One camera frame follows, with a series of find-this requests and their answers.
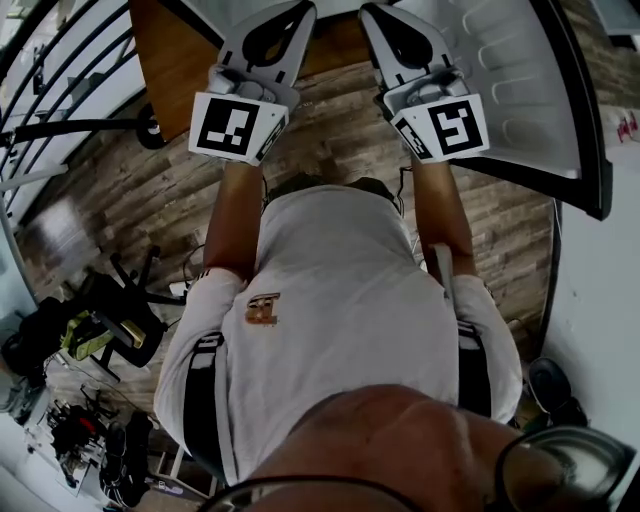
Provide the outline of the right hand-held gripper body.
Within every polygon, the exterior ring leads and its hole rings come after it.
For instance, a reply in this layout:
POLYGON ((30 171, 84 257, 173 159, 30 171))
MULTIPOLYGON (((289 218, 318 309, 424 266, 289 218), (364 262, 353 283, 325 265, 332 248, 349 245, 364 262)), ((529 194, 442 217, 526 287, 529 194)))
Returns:
POLYGON ((380 94, 376 103, 383 117, 422 163, 471 158, 489 148, 481 96, 471 93, 455 67, 389 85, 375 71, 380 94))

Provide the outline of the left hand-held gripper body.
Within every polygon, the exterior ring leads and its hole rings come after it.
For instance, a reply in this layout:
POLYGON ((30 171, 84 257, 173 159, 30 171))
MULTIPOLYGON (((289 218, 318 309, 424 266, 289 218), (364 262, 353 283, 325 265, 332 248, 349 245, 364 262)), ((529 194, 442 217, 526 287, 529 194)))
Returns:
POLYGON ((195 95, 189 150, 258 166, 299 102, 300 94, 292 87, 214 65, 207 90, 195 95))

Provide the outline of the person's left forearm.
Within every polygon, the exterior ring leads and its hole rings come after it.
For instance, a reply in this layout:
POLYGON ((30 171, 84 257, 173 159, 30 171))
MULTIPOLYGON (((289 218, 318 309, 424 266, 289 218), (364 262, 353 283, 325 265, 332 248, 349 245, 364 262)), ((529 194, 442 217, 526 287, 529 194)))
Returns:
POLYGON ((256 262, 262 212, 260 167, 227 162, 203 250, 203 266, 222 268, 250 281, 256 262))

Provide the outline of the person's right forearm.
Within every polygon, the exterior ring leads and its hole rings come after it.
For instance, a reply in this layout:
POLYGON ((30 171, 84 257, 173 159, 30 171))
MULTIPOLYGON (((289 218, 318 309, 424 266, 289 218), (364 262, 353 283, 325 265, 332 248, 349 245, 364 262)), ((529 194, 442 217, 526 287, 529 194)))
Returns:
POLYGON ((428 272, 443 283, 435 248, 445 245, 451 253, 454 276, 476 276, 472 234, 459 191, 447 162, 411 162, 415 215, 428 272))

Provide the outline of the pack of white bottles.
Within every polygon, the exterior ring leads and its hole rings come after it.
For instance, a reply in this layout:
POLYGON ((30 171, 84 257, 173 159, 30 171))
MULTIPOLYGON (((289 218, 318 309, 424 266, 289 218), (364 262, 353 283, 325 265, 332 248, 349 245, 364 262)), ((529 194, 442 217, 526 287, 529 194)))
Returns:
POLYGON ((640 110, 607 107, 604 129, 608 148, 640 146, 640 110))

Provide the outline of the black metal railing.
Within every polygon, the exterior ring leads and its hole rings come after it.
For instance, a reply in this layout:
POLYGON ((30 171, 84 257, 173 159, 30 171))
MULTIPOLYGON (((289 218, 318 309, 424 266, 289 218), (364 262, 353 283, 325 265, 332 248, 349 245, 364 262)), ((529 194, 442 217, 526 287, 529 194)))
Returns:
MULTIPOLYGON (((121 111, 145 82, 128 0, 14 0, 0 43, 0 133, 121 111)), ((21 217, 93 135, 80 132, 0 148, 0 196, 21 217)))

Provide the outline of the person's white shirt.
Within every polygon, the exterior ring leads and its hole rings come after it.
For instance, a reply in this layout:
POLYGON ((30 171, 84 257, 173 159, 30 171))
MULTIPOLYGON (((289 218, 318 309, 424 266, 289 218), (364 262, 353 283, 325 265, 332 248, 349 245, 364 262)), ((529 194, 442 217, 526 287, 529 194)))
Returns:
POLYGON ((236 484, 332 395, 399 384, 456 403, 461 327, 485 349, 491 402, 521 395, 515 342, 480 278, 441 286, 383 197, 294 192, 262 216, 250 281, 211 268, 190 287, 155 413, 190 453, 219 456, 236 484))

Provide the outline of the black office chair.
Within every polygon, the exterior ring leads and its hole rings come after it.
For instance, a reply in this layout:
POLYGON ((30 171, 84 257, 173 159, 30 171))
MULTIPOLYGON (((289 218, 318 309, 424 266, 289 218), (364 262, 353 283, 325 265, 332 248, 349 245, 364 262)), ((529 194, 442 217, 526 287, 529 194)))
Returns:
POLYGON ((184 297, 158 295, 146 289, 152 263, 159 256, 160 248, 151 247, 142 271, 127 273, 120 264, 121 255, 114 253, 110 262, 118 277, 93 272, 83 284, 82 297, 89 312, 113 336, 102 355, 92 356, 91 360, 113 379, 118 378, 109 368, 114 353, 130 365, 142 368, 152 360, 169 330, 169 325, 156 316, 150 306, 186 304, 184 297))

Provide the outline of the yellow-green bag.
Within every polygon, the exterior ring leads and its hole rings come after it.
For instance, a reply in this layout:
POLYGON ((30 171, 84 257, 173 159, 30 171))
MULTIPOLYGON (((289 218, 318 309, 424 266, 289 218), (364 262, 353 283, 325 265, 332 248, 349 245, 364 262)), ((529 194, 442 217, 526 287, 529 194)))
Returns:
POLYGON ((69 356, 82 361, 117 339, 116 335, 99 322, 94 313, 85 310, 71 318, 61 336, 61 348, 69 356))

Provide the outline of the black round stool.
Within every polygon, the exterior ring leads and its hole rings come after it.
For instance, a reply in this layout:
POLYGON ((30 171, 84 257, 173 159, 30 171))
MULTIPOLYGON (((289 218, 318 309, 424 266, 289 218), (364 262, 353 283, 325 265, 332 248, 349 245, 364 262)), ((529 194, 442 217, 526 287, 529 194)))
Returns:
POLYGON ((555 361, 547 357, 533 361, 527 382, 534 400, 548 415, 551 425, 589 425, 580 402, 573 395, 567 375, 555 361))

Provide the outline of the black bag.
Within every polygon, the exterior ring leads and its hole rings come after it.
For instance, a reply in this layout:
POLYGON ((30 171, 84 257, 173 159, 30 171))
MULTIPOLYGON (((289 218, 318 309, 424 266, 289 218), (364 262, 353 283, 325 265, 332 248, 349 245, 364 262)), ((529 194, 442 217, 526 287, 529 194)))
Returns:
POLYGON ((21 377, 31 377, 44 369, 45 361, 61 348, 61 337, 71 318, 70 303, 53 297, 25 317, 18 331, 0 349, 8 369, 21 377))

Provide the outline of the black equipment with red part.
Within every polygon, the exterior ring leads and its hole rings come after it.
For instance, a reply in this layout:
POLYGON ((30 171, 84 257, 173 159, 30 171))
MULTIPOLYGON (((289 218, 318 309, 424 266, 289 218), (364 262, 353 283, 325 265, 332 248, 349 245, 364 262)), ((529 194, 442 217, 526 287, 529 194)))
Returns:
POLYGON ((106 421, 113 420, 119 411, 102 407, 98 402, 88 400, 84 405, 60 405, 57 400, 46 415, 51 429, 56 459, 79 456, 90 443, 106 436, 106 421))

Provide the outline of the black-framed glasses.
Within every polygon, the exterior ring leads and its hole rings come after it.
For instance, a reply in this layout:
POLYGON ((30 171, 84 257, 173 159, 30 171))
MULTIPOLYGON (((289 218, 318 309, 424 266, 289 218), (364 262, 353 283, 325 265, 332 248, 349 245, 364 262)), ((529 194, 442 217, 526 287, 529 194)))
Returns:
MULTIPOLYGON (((556 426, 530 432, 499 454, 493 494, 459 512, 610 512, 611 497, 636 452, 597 430, 556 426)), ((431 512, 405 494, 352 477, 249 480, 205 501, 197 512, 431 512)))

